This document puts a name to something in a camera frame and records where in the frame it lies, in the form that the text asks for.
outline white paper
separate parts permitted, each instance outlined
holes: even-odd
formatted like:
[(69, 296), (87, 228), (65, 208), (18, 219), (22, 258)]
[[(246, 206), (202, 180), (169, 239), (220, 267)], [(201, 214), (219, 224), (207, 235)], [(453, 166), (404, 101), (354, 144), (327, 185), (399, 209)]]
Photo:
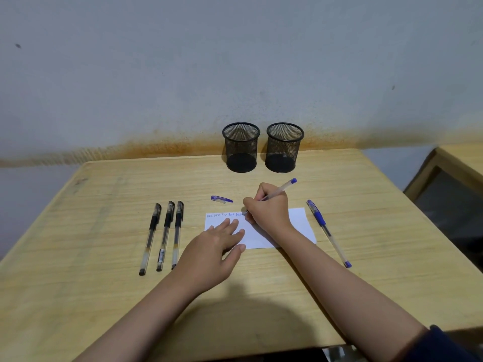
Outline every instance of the white paper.
[[(310, 227), (309, 220), (305, 215), (304, 208), (290, 208), (288, 216), (293, 227), (300, 233), (307, 237), (312, 243), (316, 243), (315, 235)], [(221, 212), (221, 213), (207, 213), (205, 219), (205, 230), (210, 226), (220, 225), (224, 219), (229, 218), (230, 221), (238, 220), (238, 227), (235, 232), (240, 229), (245, 230), (245, 236), (240, 244), (245, 244), (247, 249), (262, 249), (278, 247), (277, 243), (258, 225), (251, 225), (245, 220), (245, 216), (241, 212)]]

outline table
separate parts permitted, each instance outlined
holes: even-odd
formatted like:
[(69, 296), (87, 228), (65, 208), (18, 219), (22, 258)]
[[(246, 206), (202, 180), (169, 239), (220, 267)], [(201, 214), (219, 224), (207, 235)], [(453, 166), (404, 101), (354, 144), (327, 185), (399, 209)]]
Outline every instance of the table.
[[(315, 201), (351, 271), (425, 325), (483, 326), (483, 275), (358, 150), (300, 152), (292, 173), (261, 159), (237, 174), (220, 156), (84, 164), (0, 265), (1, 360), (71, 360), (148, 293), (138, 275), (155, 202), (184, 202), (181, 249), (203, 230), (206, 212), (236, 211), (261, 181), (285, 183), (290, 207), (305, 207), (317, 245), (339, 258), (305, 205)], [(210, 200), (227, 196), (233, 204)], [(171, 258), (174, 231), (167, 259)], [(344, 343), (277, 249), (243, 253), (231, 277), (197, 298), (151, 360), (192, 361)]]
[(425, 160), (404, 193), (415, 202), (443, 170), (483, 196), (483, 143), (441, 145)]

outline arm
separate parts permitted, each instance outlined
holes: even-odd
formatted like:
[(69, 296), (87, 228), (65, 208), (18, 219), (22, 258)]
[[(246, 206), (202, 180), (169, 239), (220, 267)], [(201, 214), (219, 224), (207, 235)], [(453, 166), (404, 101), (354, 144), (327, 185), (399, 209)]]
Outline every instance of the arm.
[[(195, 237), (186, 246), (176, 268), (74, 361), (146, 359), (166, 328), (191, 301), (231, 274), (245, 250), (245, 245), (236, 245), (245, 231), (232, 235), (237, 226), (236, 219), (232, 223), (226, 219)], [(233, 246), (222, 260), (224, 250)]]
[(254, 199), (244, 199), (247, 220), (284, 249), (335, 324), (370, 360), (400, 359), (427, 329), (293, 228), (285, 193), (258, 201), (274, 189), (262, 183)]

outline dark blue sleeve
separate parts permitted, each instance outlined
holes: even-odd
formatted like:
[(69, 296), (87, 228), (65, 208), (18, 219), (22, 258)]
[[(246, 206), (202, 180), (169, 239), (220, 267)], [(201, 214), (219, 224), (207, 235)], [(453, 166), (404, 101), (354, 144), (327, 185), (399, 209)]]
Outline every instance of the dark blue sleeve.
[(465, 349), (453, 342), (440, 328), (432, 325), (403, 362), (478, 362)]

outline mesh cup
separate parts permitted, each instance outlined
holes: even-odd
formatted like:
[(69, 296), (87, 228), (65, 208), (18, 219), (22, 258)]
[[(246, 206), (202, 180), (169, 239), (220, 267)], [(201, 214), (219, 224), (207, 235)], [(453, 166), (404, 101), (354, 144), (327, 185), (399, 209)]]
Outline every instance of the mesh cup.
[(275, 173), (288, 173), (295, 169), (300, 141), (304, 137), (302, 128), (292, 123), (274, 123), (268, 126), (267, 156), (265, 166)]
[(226, 166), (236, 173), (247, 173), (257, 166), (259, 128), (251, 123), (236, 122), (223, 128)]

